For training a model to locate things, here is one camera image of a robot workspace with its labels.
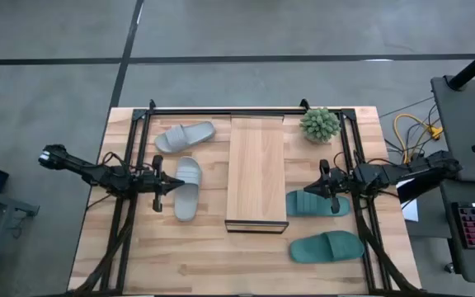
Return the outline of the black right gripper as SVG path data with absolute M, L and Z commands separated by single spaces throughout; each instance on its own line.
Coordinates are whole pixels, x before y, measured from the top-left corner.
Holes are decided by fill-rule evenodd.
M 347 174 L 338 167 L 330 168 L 326 159 L 319 163 L 320 178 L 304 187 L 303 191 L 329 199 L 331 211 L 337 214 L 340 211 L 340 201 L 336 197 L 338 193 L 349 191 Z

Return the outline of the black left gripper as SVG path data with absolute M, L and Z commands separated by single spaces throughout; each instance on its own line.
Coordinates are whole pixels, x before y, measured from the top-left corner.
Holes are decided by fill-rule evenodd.
M 137 167 L 139 185 L 139 193 L 153 193 L 153 210 L 155 212 L 162 212 L 161 196 L 170 191 L 183 186 L 185 183 L 181 179 L 166 176 L 162 170 L 163 157 L 162 155 L 155 155 L 150 164 L 142 164 Z

